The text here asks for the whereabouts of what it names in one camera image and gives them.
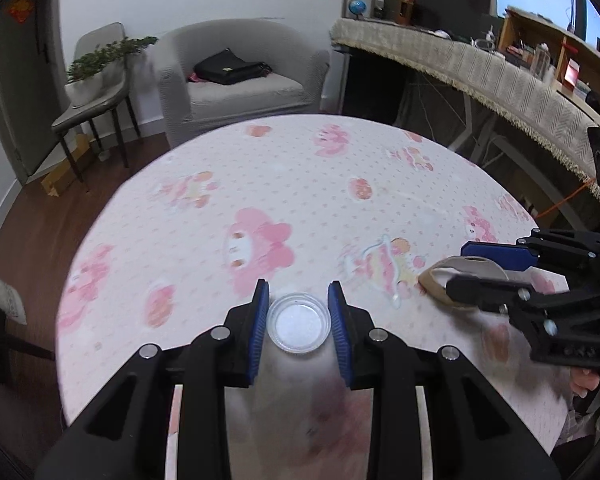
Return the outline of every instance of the red door decoration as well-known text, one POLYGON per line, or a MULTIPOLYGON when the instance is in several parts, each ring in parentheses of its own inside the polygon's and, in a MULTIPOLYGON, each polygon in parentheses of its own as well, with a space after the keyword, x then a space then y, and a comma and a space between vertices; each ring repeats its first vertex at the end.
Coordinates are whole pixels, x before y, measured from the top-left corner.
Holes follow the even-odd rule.
POLYGON ((33 11, 33 2, 31 0, 12 0, 8 11, 18 23, 24 23, 33 11))

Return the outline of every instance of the human hand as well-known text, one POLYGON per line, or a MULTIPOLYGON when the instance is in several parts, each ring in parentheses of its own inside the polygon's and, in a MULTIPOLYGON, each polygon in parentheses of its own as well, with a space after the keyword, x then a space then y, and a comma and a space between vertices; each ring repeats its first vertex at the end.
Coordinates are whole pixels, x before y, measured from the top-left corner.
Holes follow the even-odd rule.
POLYGON ((595 390, 600 384, 600 376, 592 370, 586 368, 572 368, 571 381, 569 386, 571 391, 581 398, 585 398, 589 391, 595 390))

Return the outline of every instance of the potted plant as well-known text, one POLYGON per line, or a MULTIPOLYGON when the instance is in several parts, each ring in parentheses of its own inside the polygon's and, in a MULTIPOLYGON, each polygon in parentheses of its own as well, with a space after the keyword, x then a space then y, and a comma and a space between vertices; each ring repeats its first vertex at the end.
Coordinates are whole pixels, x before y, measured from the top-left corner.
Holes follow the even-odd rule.
POLYGON ((124 38, 74 60, 66 71, 68 82, 64 86, 74 108, 90 103, 100 94, 103 86, 120 79, 125 56, 139 54, 156 41, 158 38, 153 36, 124 38))

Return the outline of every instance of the black bag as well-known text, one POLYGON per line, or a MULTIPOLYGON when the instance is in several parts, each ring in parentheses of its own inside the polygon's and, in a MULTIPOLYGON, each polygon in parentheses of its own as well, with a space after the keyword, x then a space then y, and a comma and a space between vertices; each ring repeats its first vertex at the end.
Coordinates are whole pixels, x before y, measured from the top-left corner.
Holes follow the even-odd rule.
POLYGON ((266 63, 243 61, 228 48, 200 61, 193 70, 200 79, 221 85, 232 85, 272 72, 266 63))

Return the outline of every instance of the green leaves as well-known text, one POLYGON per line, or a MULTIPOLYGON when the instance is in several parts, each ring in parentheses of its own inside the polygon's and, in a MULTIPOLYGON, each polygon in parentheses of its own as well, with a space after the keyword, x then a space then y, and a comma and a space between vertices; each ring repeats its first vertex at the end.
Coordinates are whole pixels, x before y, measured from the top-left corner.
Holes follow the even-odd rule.
POLYGON ((98 48, 93 52, 84 54, 71 63, 71 66, 66 71, 67 80, 69 83, 88 79, 96 75, 104 67, 112 61, 121 59, 125 56, 139 54, 149 45, 158 41, 154 36, 145 38, 125 38, 122 41, 114 41, 103 48, 98 48))

